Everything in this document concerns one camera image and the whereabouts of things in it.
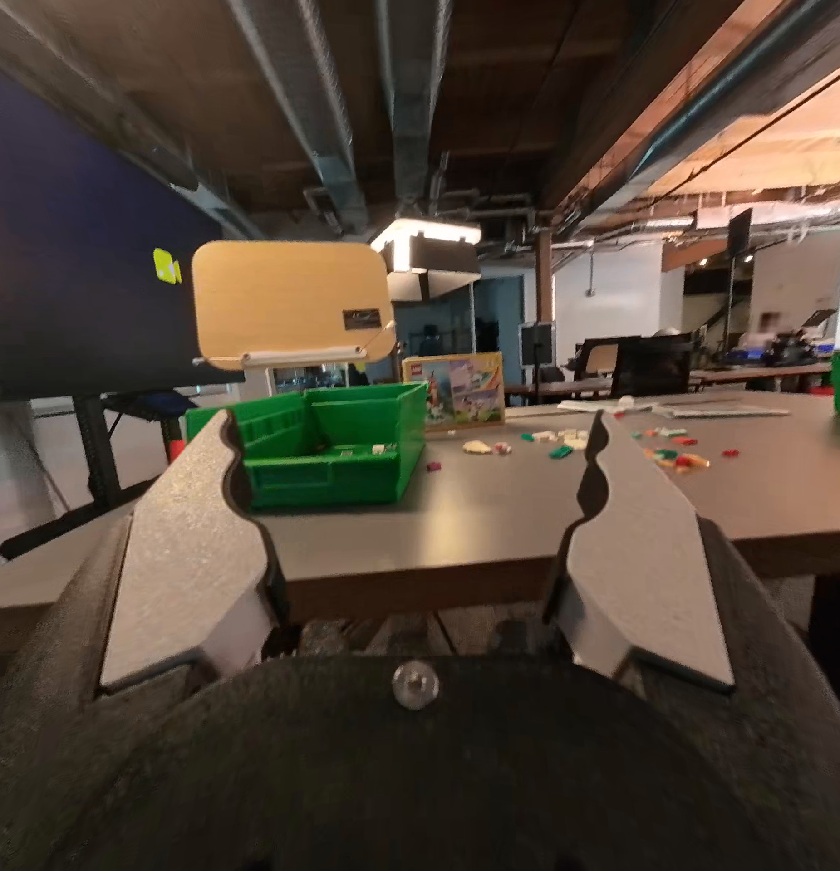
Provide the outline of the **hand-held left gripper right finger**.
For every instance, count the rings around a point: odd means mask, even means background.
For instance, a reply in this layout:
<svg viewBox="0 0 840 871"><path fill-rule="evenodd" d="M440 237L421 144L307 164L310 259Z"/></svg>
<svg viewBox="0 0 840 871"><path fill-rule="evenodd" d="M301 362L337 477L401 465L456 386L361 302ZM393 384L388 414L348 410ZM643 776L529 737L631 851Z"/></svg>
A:
<svg viewBox="0 0 840 871"><path fill-rule="evenodd" d="M608 680L637 663L731 691L694 507L612 414L597 412L588 436L581 513L551 563L544 622L574 665Z"/></svg>

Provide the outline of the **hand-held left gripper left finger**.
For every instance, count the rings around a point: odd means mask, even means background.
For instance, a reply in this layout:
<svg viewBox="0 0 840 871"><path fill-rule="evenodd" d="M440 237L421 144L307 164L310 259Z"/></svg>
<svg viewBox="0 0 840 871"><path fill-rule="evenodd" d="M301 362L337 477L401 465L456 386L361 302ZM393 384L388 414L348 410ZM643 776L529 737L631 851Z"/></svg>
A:
<svg viewBox="0 0 840 871"><path fill-rule="evenodd" d="M229 679L261 662L266 641L288 625L288 601L250 500L235 415L216 410L132 510L101 690L185 665Z"/></svg>

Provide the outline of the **pile of lego pieces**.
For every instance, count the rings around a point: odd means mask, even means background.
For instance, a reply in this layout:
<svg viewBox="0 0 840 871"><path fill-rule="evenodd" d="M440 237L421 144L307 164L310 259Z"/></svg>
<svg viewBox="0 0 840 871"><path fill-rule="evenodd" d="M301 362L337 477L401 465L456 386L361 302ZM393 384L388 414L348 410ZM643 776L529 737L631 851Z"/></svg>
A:
<svg viewBox="0 0 840 871"><path fill-rule="evenodd" d="M673 443L681 448L691 447L697 442L687 437L686 430L649 430L647 435L669 436ZM586 452L589 445L589 432L575 429L539 430L523 432L520 439L528 443L551 445L549 458L558 460L578 452ZM471 440L463 443L462 451L467 455L510 455L513 446L507 441L489 444L485 441ZM643 448L643 453L660 468L675 470L677 473L706 470L711 467L711 462L705 457L673 448Z"/></svg>

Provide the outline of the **lego set box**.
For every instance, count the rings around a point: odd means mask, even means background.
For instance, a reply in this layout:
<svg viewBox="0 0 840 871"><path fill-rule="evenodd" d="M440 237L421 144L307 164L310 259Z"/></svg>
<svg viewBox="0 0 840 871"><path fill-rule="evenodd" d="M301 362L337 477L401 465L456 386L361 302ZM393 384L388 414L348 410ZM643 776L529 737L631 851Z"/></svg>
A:
<svg viewBox="0 0 840 871"><path fill-rule="evenodd" d="M498 425L505 418L500 352L407 357L405 382L426 384L428 432Z"/></svg>

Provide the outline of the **black screen stand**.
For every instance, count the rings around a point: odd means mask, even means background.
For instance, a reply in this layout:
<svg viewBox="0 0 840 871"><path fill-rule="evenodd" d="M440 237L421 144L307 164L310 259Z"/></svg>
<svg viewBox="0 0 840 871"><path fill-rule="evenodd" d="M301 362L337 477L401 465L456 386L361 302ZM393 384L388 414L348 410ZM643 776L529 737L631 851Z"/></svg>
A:
<svg viewBox="0 0 840 871"><path fill-rule="evenodd" d="M185 413L197 408L196 402L175 389L100 397L75 396L72 403L84 448L91 500L81 507L67 509L54 520L6 539L0 545L1 558L10 561L31 552L113 509L127 505L151 487L153 479L126 488L120 485L112 436L122 419L136 418L157 423L162 432L166 462L172 463L184 447L180 421Z"/></svg>

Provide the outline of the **black office chair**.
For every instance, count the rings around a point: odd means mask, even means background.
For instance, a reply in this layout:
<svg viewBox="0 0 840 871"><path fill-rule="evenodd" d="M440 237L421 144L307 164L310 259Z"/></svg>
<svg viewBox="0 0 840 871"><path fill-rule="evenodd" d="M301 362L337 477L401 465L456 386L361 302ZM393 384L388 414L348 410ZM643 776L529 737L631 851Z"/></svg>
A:
<svg viewBox="0 0 840 871"><path fill-rule="evenodd" d="M684 395L693 342L687 334L631 337L619 343L610 398Z"/></svg>

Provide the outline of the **brown background table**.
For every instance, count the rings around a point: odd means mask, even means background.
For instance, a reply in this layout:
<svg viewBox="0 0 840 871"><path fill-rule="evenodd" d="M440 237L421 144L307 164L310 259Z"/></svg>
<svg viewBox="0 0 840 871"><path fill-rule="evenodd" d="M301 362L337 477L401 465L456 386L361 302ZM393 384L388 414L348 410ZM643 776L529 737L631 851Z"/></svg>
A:
<svg viewBox="0 0 840 871"><path fill-rule="evenodd" d="M832 371L830 361L812 362L795 366L740 366L719 369L695 369L690 373L689 385L704 389L722 385L765 384L776 393L808 394Z"/></svg>

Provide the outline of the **framed panel on stand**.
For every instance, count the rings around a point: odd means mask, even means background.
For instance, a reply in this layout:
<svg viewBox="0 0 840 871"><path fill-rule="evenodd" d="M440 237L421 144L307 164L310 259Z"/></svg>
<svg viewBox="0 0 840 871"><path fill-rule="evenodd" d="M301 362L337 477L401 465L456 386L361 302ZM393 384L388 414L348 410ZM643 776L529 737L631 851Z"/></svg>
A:
<svg viewBox="0 0 840 871"><path fill-rule="evenodd" d="M519 326L519 360L523 374L531 376L529 397L537 403L540 387L561 372L556 364L556 328L553 321L535 321Z"/></svg>

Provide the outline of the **wooden book stand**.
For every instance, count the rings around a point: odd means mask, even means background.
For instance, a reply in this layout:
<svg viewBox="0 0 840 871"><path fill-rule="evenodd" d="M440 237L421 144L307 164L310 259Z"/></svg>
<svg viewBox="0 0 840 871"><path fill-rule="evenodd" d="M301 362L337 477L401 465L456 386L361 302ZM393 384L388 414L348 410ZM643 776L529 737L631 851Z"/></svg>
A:
<svg viewBox="0 0 840 871"><path fill-rule="evenodd" d="M191 273L193 364L244 376L250 398L275 393L276 369L379 362L395 348L388 272L370 245L213 241Z"/></svg>

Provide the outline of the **large dark screen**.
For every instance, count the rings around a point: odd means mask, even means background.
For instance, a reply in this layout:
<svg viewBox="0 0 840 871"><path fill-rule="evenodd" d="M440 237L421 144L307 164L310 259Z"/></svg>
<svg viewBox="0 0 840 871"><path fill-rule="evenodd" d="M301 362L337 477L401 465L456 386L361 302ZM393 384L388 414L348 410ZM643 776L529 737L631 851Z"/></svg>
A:
<svg viewBox="0 0 840 871"><path fill-rule="evenodd" d="M0 71L0 402L240 380L196 336L222 228Z"/></svg>

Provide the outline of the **studio light panel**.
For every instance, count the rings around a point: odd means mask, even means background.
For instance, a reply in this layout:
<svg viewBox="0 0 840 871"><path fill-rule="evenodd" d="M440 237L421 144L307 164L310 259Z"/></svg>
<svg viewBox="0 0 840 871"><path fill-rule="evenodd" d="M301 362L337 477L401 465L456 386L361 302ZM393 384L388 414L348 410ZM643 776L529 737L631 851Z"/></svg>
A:
<svg viewBox="0 0 840 871"><path fill-rule="evenodd" d="M422 303L481 279L481 227L427 219L393 221L369 243L382 256L392 303Z"/></svg>

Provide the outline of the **silver ventilation duct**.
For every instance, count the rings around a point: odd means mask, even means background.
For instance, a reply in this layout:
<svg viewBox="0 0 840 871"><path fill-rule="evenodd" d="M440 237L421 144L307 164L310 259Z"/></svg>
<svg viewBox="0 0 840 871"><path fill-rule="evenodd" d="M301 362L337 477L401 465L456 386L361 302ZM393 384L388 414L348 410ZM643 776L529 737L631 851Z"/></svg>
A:
<svg viewBox="0 0 840 871"><path fill-rule="evenodd" d="M353 130L334 55L313 1L229 1L270 91L349 234L369 226Z"/></svg>
<svg viewBox="0 0 840 871"><path fill-rule="evenodd" d="M423 201L433 119L447 58L451 1L376 1L382 87L399 215Z"/></svg>

